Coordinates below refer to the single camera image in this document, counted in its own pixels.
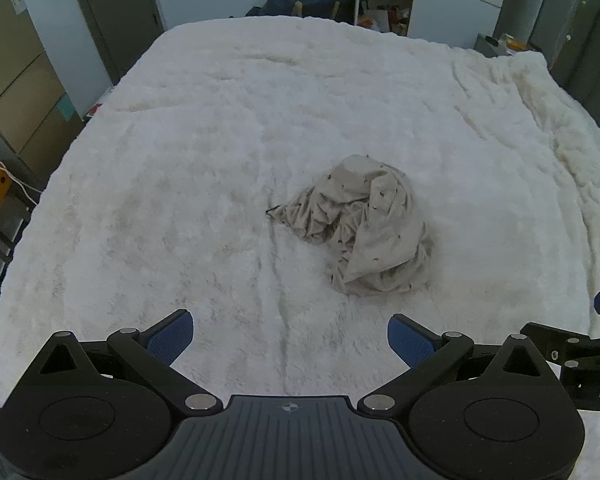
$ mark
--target white cable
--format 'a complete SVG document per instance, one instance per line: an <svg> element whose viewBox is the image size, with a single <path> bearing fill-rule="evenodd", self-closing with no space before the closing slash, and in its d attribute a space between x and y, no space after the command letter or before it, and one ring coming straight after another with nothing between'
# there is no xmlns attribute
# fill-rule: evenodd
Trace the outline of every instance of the white cable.
<svg viewBox="0 0 600 480"><path fill-rule="evenodd" d="M33 200L32 197L29 195L29 193L27 193L26 187L28 187L29 189L35 191L36 193L42 193L42 191L40 191L39 189L36 189L33 186L30 186L26 182L23 182L19 178L17 178L16 176L14 176L14 174L11 173L11 171L7 170L7 167L4 165L4 163L1 160L0 160L0 170L3 170L7 175L9 175L9 177L11 177L11 179L14 182L16 182L17 184L19 184L19 186L22 188L22 191L24 192L25 196L29 200L31 200L35 205L38 205L38 202L36 202L35 200Z"/></svg>
<svg viewBox="0 0 600 480"><path fill-rule="evenodd" d="M575 11L576 6L579 4L580 4L580 0L573 0L571 3L571 7L569 9L569 14L567 16L567 20L565 20L564 25L560 29L560 33L558 34L558 37L555 40L554 58L552 59L550 69L554 67L555 61L556 61L556 59L558 59L558 54L560 54L560 51L564 47L564 44L567 43L568 41L571 41L571 34L567 34L567 36L564 38L564 41L562 42L562 45L560 46L560 50L558 50L558 43L560 43L560 40L562 39L562 35L565 33L567 27L569 27L571 22L575 19L574 11Z"/></svg>

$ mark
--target white cloth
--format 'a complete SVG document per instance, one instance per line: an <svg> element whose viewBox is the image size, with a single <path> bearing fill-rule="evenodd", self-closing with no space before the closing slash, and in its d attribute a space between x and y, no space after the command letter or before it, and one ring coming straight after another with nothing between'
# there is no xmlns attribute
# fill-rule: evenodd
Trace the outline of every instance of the white cloth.
<svg viewBox="0 0 600 480"><path fill-rule="evenodd" d="M349 153L408 168L429 286L347 298L328 248L263 211ZM473 51L313 18L158 38L73 143L0 298L0 404L48 336L98 340L177 308L174 368L230 394L348 394L404 371L403 312L500 344L528 321L600 336L600 129L540 54ZM574 479L600 479L600 413Z"/></svg>
<svg viewBox="0 0 600 480"><path fill-rule="evenodd" d="M328 272L340 292L407 292L429 277L430 238L405 174L351 155L291 202L267 211L307 242L340 251Z"/></svg>

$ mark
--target black bracket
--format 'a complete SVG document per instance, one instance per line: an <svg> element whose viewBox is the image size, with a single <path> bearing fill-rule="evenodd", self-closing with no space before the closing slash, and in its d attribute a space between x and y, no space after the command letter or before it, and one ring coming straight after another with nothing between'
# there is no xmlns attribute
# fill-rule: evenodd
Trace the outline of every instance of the black bracket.
<svg viewBox="0 0 600 480"><path fill-rule="evenodd" d="M600 314L600 292L594 300ZM567 332L538 323L527 323L520 331L544 354L560 365L560 383L579 410L600 412L600 338Z"/></svg>
<svg viewBox="0 0 600 480"><path fill-rule="evenodd" d="M402 314L387 335L410 369L360 399L358 411L396 420L422 463L444 478L569 477L584 426L528 336L476 345Z"/></svg>
<svg viewBox="0 0 600 480"><path fill-rule="evenodd" d="M146 462L182 420L222 411L220 399L169 366L192 338L183 309L106 341L56 332L0 412L2 458L45 480L115 478Z"/></svg>

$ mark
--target sticker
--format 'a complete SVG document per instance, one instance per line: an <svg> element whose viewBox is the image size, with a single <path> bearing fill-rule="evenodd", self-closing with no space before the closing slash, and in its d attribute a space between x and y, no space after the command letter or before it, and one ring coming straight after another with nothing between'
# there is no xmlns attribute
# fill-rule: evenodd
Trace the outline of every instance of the sticker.
<svg viewBox="0 0 600 480"><path fill-rule="evenodd" d="M27 10L27 4L24 0L11 0L11 5L13 6L13 10L16 11L16 16Z"/></svg>
<svg viewBox="0 0 600 480"><path fill-rule="evenodd" d="M69 119L71 119L72 115L75 114L74 104L71 102L71 99L69 99L67 94L64 94L60 98L56 108L62 114L62 117L64 117L66 122L69 122Z"/></svg>

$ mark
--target clutter on shelf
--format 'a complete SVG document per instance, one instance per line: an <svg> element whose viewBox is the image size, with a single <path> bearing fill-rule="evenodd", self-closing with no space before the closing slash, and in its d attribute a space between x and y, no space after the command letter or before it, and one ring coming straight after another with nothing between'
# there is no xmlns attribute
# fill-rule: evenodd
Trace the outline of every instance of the clutter on shelf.
<svg viewBox="0 0 600 480"><path fill-rule="evenodd" d="M360 0L358 25L406 36L413 0Z"/></svg>

